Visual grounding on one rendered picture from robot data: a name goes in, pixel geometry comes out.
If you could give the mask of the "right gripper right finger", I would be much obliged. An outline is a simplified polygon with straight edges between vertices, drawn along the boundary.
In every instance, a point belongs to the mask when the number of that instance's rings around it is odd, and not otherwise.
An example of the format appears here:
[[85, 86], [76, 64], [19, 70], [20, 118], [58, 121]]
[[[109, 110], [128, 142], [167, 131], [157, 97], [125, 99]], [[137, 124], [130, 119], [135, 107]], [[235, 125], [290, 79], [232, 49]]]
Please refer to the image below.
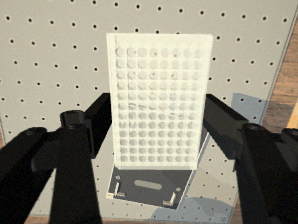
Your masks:
[[271, 133], [212, 94], [202, 124], [235, 160], [243, 224], [298, 224], [298, 129]]

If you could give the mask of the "dark grey rectangular plate holder frame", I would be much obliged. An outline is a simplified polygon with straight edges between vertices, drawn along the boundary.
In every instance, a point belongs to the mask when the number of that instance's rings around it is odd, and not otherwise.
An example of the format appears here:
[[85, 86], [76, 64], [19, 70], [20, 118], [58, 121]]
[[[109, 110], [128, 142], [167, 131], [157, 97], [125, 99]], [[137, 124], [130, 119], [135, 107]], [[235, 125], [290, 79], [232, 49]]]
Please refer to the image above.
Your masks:
[[119, 170], [113, 163], [106, 198], [178, 210], [194, 170]]

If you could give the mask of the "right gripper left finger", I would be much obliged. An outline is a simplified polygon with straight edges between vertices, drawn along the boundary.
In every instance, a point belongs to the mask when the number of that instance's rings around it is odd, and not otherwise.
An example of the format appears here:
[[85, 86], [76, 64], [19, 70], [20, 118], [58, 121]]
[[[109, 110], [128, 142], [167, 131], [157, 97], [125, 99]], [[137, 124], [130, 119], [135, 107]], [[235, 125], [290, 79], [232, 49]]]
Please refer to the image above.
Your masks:
[[25, 223], [55, 168], [48, 224], [103, 224], [91, 159], [112, 124], [110, 93], [60, 121], [56, 131], [28, 128], [0, 149], [0, 224]]

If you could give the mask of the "grey perforated base plate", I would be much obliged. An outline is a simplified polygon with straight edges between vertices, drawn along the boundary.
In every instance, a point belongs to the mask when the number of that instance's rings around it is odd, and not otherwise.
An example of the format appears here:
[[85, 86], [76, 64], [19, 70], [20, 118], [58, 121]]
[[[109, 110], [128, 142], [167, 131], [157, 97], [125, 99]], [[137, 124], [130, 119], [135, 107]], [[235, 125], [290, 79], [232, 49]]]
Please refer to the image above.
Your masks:
[[[106, 33], [212, 34], [206, 94], [262, 124], [298, 15], [298, 0], [0, 0], [0, 130], [61, 126], [110, 93]], [[178, 210], [106, 198], [112, 124], [92, 160], [102, 219], [229, 224], [234, 161], [208, 134]]]

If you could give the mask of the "white well plate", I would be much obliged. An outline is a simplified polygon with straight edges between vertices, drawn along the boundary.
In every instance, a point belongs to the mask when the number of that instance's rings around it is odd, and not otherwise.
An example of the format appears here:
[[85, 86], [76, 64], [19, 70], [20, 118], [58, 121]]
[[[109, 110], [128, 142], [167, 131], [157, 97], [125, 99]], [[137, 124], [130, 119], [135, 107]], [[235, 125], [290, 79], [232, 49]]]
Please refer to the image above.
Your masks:
[[106, 37], [115, 167], [197, 170], [214, 36]]

